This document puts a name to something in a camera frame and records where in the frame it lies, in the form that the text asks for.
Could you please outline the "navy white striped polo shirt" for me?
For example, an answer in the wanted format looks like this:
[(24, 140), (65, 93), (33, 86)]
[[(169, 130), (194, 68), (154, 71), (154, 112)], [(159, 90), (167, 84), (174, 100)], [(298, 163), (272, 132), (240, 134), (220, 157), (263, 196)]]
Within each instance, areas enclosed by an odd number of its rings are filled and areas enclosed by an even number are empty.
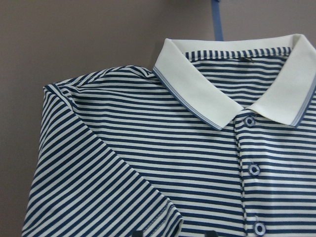
[(43, 89), (24, 237), (313, 237), (316, 50), (166, 39)]

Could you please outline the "blue tape line lengthwise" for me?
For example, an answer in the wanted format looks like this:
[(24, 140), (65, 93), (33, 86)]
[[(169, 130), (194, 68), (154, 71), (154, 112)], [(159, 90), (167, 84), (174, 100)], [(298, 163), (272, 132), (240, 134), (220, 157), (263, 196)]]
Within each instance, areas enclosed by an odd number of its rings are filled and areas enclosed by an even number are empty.
[(223, 41), (223, 30), (220, 14), (220, 0), (211, 0), (213, 31), (216, 41)]

